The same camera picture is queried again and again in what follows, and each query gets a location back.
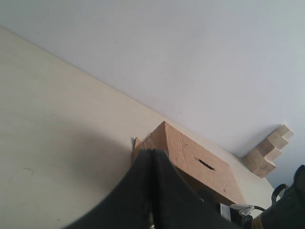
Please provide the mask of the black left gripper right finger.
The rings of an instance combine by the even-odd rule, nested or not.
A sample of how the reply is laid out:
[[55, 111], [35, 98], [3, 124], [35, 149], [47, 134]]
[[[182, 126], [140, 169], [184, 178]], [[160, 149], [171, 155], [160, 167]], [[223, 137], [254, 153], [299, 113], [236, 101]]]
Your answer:
[[166, 153], [152, 150], [152, 214], [156, 229], [237, 229], [191, 190]]

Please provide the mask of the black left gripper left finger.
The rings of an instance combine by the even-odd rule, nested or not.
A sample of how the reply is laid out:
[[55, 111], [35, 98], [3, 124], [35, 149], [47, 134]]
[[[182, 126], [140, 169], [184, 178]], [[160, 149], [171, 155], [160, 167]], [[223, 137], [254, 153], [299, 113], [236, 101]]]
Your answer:
[[150, 214], [152, 151], [141, 150], [108, 196], [67, 229], [147, 229]]

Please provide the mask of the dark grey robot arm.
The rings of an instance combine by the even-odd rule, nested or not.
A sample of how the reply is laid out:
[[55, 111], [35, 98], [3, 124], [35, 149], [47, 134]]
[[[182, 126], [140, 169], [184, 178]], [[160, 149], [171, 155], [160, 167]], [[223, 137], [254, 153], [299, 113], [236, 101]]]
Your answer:
[[235, 205], [230, 217], [221, 205], [201, 199], [178, 174], [167, 154], [141, 150], [115, 189], [70, 229], [302, 229], [305, 226], [305, 167], [284, 196], [253, 218]]

